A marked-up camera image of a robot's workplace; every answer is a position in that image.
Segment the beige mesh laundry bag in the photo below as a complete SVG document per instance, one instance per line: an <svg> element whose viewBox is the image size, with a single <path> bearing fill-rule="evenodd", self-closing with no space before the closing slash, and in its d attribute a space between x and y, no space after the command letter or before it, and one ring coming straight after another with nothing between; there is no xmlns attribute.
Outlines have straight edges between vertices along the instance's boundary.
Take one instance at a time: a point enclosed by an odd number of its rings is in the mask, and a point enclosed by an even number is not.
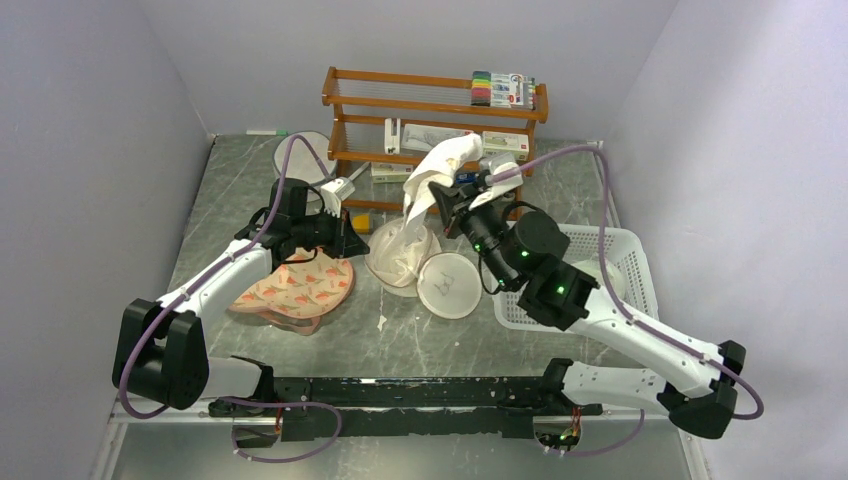
<svg viewBox="0 0 848 480"><path fill-rule="evenodd" d="M469 316L483 293L475 265L459 253L444 251L435 233L424 226L407 241L403 226L395 219L373 232L365 256L368 271L389 293L416 298L437 317Z"/></svg>

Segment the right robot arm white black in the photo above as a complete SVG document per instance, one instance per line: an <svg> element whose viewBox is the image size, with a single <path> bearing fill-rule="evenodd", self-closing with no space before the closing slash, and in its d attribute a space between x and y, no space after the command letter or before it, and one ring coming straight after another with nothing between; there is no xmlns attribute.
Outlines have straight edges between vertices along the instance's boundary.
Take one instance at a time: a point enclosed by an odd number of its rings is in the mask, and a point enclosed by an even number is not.
<svg viewBox="0 0 848 480"><path fill-rule="evenodd" d="M703 342L628 309L594 276L566 262L569 237L535 206L508 223L507 210L474 203L481 194L472 185L428 189L447 236L470 242L497 292L518 293L518 307L533 321L602 342L640 365L597 367L555 358L539 389L543 409L562 414L623 406L664 415L697 437L723 436L736 417L742 345Z"/></svg>

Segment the white satin bra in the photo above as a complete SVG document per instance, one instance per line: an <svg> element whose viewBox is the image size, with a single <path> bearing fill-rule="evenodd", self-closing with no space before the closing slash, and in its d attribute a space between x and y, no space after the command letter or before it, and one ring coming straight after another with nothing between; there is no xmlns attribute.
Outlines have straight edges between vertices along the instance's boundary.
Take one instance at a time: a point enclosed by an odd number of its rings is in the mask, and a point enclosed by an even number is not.
<svg viewBox="0 0 848 480"><path fill-rule="evenodd" d="M483 154L479 134L444 140L430 150L403 185L403 221L390 241L392 266L403 272L418 265L429 248L429 233L424 226L427 211L435 205L431 184L451 187L459 169L478 161Z"/></svg>

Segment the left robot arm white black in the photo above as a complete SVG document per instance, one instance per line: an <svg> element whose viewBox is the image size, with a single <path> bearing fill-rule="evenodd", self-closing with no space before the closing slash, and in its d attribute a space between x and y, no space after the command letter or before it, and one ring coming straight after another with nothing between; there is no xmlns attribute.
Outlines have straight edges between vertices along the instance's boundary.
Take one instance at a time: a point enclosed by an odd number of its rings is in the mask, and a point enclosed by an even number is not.
<svg viewBox="0 0 848 480"><path fill-rule="evenodd" d="M123 312L112 382L135 418L132 396L185 410L200 399L236 397L261 416L277 400L273 370L259 361L216 358L206 332L229 310L316 323L352 290L349 260L368 253L341 205L354 190L347 178L315 189L299 179L273 184L259 209L225 251L185 285L157 300L136 299ZM316 191L320 210L306 211Z"/></svg>

